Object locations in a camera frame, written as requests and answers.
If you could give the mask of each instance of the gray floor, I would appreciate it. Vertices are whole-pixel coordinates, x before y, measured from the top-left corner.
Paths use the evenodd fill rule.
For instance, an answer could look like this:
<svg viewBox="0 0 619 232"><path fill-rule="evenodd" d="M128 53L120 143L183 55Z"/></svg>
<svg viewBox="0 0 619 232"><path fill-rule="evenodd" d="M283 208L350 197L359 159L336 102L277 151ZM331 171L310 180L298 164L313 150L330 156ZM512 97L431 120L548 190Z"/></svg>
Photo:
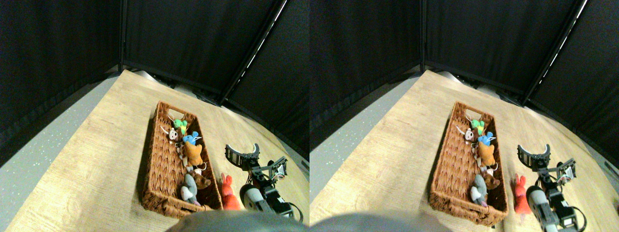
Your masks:
<svg viewBox="0 0 619 232"><path fill-rule="evenodd" d="M156 81L143 71L136 72ZM4 166L0 168L0 231L7 226L22 204L37 185L50 164L69 141L77 128L108 92L118 77L81 88L69 98L54 107L34 124L51 121L33 139L28 141ZM193 88L178 85L175 90L196 97ZM309 171L302 165L306 162L298 153L282 142L291 158L309 179Z"/></svg>
<svg viewBox="0 0 619 232"><path fill-rule="evenodd" d="M462 83L449 72L439 72L438 74L445 78ZM406 80L399 84L385 85L377 91L374 91L370 95L364 97L364 99L356 102L350 110L355 112L360 111L360 113L352 117L309 154L309 158L311 160L310 169L312 173L309 177L310 202L313 201L320 190L324 188L335 171L342 166L344 160L348 158L361 140L363 140L370 130L372 130L374 125L376 125L376 123L383 118L387 111L389 111L396 104L396 102L406 93L415 81L417 81L417 79L418 77ZM496 94L495 87L482 85L477 90L499 98ZM608 180L619 193L619 178L612 174L612 172L604 165L604 161L606 161L606 159L600 155L600 153L592 149L588 144L586 145L589 152L592 154L592 157L598 162L602 170L607 175Z"/></svg>

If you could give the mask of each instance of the metal frame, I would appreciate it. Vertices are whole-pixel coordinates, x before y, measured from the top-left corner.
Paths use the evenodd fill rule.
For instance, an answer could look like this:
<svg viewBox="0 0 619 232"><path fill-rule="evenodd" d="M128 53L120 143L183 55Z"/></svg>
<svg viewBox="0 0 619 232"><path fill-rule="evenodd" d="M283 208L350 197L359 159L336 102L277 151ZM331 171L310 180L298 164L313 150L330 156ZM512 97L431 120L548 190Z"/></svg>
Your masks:
<svg viewBox="0 0 619 232"><path fill-rule="evenodd" d="M120 5L121 13L119 25L120 38L118 38L118 72L122 72L124 67L124 49L127 41L127 1L128 0L121 0Z"/></svg>
<svg viewBox="0 0 619 232"><path fill-rule="evenodd" d="M273 6L269 10L267 20L263 23L261 27L261 32L259 36L256 37L256 39L251 45L251 49L249 49L248 52L245 54L243 62L236 68L234 76L226 86L221 97L217 100L217 104L222 105L234 92L239 82L241 81L241 78L249 69L251 62L258 55L260 47L262 47L264 42L267 40L269 33L275 27L275 23L279 15L284 11L284 7L286 6L287 2L288 0L277 0L276 2L274 2Z"/></svg>
<svg viewBox="0 0 619 232"><path fill-rule="evenodd" d="M535 81L533 81L533 83L529 85L526 93L522 96L521 105L524 105L525 103L527 103L527 101L529 101L529 97L537 89L542 79L550 70L550 66L552 65L555 58L558 56L559 50L561 50L561 46L563 46L563 43L568 39L569 33L572 31L572 28L574 27L574 25L576 25L578 14L580 13L581 9L584 10L583 7L585 7L586 2L587 0L579 0L572 5L569 13L569 19L567 22L565 22L565 24L563 24L561 35L555 39L552 52L548 53L548 55L546 56L546 62L538 71Z"/></svg>
<svg viewBox="0 0 619 232"><path fill-rule="evenodd" d="M419 71L423 74L423 72L425 72L425 65L426 65L426 0L421 0L419 2L421 4L421 37L420 39L420 52L421 52L421 57L422 57L422 61L419 64Z"/></svg>

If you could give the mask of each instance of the green plush toy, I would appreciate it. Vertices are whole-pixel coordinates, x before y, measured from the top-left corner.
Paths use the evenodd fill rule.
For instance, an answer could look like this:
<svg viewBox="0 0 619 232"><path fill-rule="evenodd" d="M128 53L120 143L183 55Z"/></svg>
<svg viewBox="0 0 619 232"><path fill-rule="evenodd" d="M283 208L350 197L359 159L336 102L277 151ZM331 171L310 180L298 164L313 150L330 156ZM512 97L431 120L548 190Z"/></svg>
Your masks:
<svg viewBox="0 0 619 232"><path fill-rule="evenodd" d="M471 121L471 126L473 128L477 128L477 132L479 133L479 135L483 134L483 127L485 126L485 122L481 121L481 120L476 120L473 119L473 121Z"/></svg>
<svg viewBox="0 0 619 232"><path fill-rule="evenodd" d="M187 121L181 121L180 119L174 120L174 128L178 129L179 127L181 128L181 134L185 135L185 133L187 132Z"/></svg>

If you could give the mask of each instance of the red plush toy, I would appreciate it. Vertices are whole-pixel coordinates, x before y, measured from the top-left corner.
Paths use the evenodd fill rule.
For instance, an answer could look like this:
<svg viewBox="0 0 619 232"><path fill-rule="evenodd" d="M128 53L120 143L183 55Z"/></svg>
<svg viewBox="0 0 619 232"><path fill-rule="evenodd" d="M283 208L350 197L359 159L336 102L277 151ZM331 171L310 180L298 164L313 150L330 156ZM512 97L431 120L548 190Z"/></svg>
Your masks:
<svg viewBox="0 0 619 232"><path fill-rule="evenodd" d="M527 202L527 189L524 188L526 182L526 177L521 176L520 179L518 179L518 174L516 174L516 187L514 188L516 202L514 203L514 211L521 215L521 221L524 221L525 214L531 213L529 203Z"/></svg>
<svg viewBox="0 0 619 232"><path fill-rule="evenodd" d="M220 192L222 193L223 209L224 210L240 210L241 205L238 203L238 200L236 199L236 196L234 195L234 192L232 191L232 187L230 186L231 184L232 184L232 177L225 176L224 173L222 173L222 189Z"/></svg>

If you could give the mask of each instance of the brown plush toy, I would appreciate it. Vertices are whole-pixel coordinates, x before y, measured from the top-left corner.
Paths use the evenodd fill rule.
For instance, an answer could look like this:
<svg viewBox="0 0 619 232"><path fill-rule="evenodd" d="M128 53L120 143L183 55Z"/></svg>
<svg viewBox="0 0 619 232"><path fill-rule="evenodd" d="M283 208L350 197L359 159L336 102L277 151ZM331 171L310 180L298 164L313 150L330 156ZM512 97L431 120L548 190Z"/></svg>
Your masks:
<svg viewBox="0 0 619 232"><path fill-rule="evenodd" d="M496 189L501 184L501 181L495 179L494 176L488 174L487 172L482 172L482 177L484 182L486 182L486 187L488 189Z"/></svg>
<svg viewBox="0 0 619 232"><path fill-rule="evenodd" d="M187 166L198 166L203 163L200 153L202 152L202 145L192 145L189 141L185 142L183 146L183 154L187 156Z"/></svg>
<svg viewBox="0 0 619 232"><path fill-rule="evenodd" d="M479 157L482 158L482 163L485 166L492 166L496 163L495 161L495 157L494 157L494 152L495 152L495 146L494 145L490 145L487 146L485 144L483 144L483 142L478 143L479 145L477 146L477 155L479 155Z"/></svg>
<svg viewBox="0 0 619 232"><path fill-rule="evenodd" d="M201 174L196 173L195 170L194 171L190 171L189 174L196 181L196 186L197 186L198 189L205 189L206 187L209 187L209 185L210 185L210 180L209 179L206 179Z"/></svg>

